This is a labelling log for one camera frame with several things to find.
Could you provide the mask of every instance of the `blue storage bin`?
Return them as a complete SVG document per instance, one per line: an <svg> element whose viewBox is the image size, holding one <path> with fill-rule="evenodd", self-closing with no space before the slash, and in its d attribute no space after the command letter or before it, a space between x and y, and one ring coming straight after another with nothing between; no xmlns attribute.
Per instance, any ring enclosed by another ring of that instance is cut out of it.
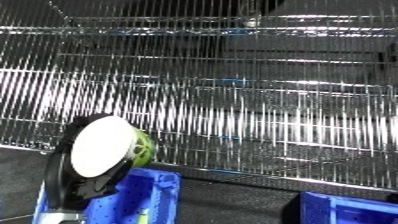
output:
<svg viewBox="0 0 398 224"><path fill-rule="evenodd" d="M174 223L180 175L176 173L132 169L117 185L117 194L93 199L85 211L87 224L137 224L147 216L149 224ZM41 212L47 210L42 188L32 224L37 224Z"/></svg>
<svg viewBox="0 0 398 224"><path fill-rule="evenodd" d="M305 192L302 224L398 224L398 205Z"/></svg>

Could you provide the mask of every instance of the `white circular lid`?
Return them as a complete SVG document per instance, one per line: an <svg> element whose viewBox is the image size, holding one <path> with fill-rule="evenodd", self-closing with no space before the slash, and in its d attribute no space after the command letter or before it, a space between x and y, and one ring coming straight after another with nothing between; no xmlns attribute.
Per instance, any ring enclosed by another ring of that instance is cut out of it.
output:
<svg viewBox="0 0 398 224"><path fill-rule="evenodd" d="M134 128L123 118L108 116L89 124L72 148L73 168L83 177L96 177L120 162L136 142Z"/></svg>

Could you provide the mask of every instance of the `wire rack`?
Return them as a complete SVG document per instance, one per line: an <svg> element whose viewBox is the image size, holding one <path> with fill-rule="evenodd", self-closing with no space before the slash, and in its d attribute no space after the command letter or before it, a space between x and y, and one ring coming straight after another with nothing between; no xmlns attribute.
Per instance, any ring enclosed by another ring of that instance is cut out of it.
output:
<svg viewBox="0 0 398 224"><path fill-rule="evenodd" d="M398 187L398 3L32 2L0 2L2 147L107 112L162 164Z"/></svg>

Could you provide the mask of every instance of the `gray floor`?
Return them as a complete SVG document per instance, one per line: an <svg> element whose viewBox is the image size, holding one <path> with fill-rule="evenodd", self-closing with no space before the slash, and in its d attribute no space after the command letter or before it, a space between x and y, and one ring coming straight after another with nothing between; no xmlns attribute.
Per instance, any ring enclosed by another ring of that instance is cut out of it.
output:
<svg viewBox="0 0 398 224"><path fill-rule="evenodd" d="M46 157L0 149L1 223L30 223ZM177 223L282 223L295 192L184 179Z"/></svg>

